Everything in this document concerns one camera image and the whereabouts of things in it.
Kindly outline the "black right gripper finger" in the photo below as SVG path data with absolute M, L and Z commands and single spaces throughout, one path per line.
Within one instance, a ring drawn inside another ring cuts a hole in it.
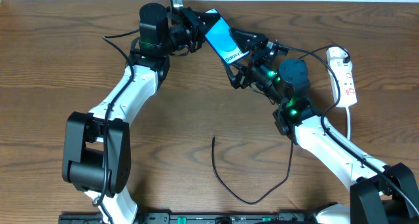
M 253 33 L 236 28 L 230 29 L 230 36 L 242 52 L 264 48 L 268 43 L 268 38 L 262 33 Z
M 231 67 L 238 70 L 237 74 L 233 74 Z M 225 64 L 225 71 L 227 77 L 230 81 L 230 84 L 234 89 L 244 88 L 242 83 L 242 78 L 244 77 L 244 65 L 241 63 Z

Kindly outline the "blue Samsung Galaxy smartphone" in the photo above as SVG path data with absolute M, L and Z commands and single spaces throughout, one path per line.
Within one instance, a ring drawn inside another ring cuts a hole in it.
M 205 38 L 226 65 L 231 65 L 249 54 L 249 51 L 242 52 L 240 50 L 230 35 L 230 26 L 222 16 L 206 33 Z

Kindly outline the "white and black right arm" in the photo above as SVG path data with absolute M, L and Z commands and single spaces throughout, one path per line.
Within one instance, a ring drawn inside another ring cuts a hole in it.
M 229 64 L 234 88 L 256 86 L 272 103 L 279 133 L 318 158 L 339 178 L 350 194 L 350 205 L 329 204 L 311 214 L 314 223 L 417 223 L 418 186 L 410 168 L 376 159 L 352 143 L 329 122 L 310 99 L 308 68 L 302 58 L 274 59 L 288 48 L 261 33 L 230 29 L 240 50 L 250 52 L 247 65 Z

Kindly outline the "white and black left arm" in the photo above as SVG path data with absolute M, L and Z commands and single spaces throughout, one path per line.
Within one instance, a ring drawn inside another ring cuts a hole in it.
M 138 35 L 124 75 L 109 95 L 87 113 L 70 114 L 65 131 L 63 180 L 92 199 L 98 214 L 63 214 L 59 223 L 135 223 L 138 205 L 126 186 L 131 169 L 130 126 L 155 94 L 179 50 L 196 52 L 220 20 L 215 11 L 148 3 L 139 10 Z

